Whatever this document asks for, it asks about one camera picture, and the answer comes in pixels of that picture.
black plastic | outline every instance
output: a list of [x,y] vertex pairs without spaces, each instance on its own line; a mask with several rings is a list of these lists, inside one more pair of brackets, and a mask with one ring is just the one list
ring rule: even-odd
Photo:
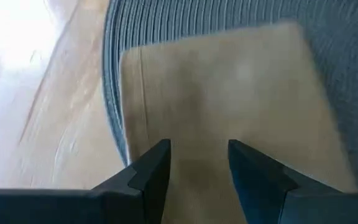
[[358,194],[345,194],[229,141],[234,185],[249,224],[358,224]]
[[0,190],[0,223],[159,224],[170,156],[162,140],[93,190]]

ribbed carpet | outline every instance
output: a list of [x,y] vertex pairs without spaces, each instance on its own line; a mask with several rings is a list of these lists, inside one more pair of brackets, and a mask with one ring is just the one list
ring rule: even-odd
[[125,49],[285,18],[305,28],[358,181],[358,0],[112,0],[104,36],[104,94],[124,161],[118,80]]

gray rug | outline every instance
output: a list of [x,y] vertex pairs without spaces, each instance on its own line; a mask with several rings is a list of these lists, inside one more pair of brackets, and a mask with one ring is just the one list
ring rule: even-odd
[[305,28],[358,181],[358,0],[112,0],[104,35],[104,95],[124,161],[118,79],[125,49],[285,18]]

light wood floor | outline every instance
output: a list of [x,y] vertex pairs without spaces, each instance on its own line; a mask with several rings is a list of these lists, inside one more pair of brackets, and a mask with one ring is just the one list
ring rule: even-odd
[[123,168],[104,108],[108,0],[0,0],[0,187],[90,189]]

gray carpet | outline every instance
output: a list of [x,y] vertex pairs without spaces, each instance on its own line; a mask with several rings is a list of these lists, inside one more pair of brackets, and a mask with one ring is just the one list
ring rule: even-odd
[[358,182],[358,0],[112,0],[104,35],[104,95],[124,161],[118,79],[125,49],[285,18],[305,28]]

